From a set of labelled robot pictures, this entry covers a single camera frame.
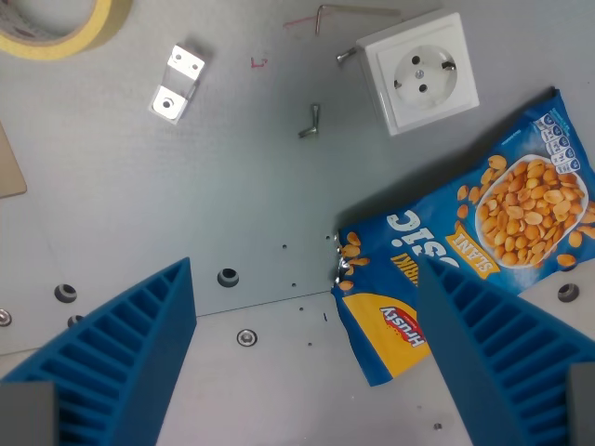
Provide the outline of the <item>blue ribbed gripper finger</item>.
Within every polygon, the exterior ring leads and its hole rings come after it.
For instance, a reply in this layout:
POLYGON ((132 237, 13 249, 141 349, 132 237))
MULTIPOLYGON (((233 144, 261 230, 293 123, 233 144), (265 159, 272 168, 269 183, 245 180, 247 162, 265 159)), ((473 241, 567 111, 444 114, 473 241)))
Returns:
POLYGON ((85 315, 1 387, 52 390, 60 445, 154 445, 196 324, 183 258, 85 315))
POLYGON ((594 342, 507 290, 442 261, 419 263, 417 321, 475 445, 568 445, 573 365, 594 342))

